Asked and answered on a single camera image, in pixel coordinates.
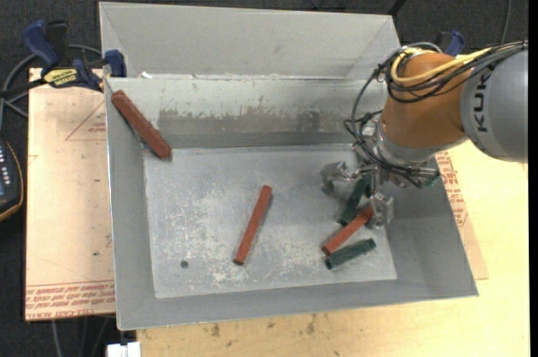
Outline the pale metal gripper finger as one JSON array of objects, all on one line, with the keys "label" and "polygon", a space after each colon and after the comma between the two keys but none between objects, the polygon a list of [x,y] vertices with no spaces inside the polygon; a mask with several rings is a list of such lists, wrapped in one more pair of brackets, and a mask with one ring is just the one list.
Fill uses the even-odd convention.
[{"label": "pale metal gripper finger", "polygon": [[353,170],[344,161],[326,164],[320,171],[322,177],[322,190],[330,194],[334,189],[335,181],[349,182],[358,177],[358,170]]},{"label": "pale metal gripper finger", "polygon": [[375,192],[370,197],[370,206],[373,211],[373,215],[369,220],[370,227],[383,227],[390,224],[394,215],[393,202],[392,196],[381,192]]}]

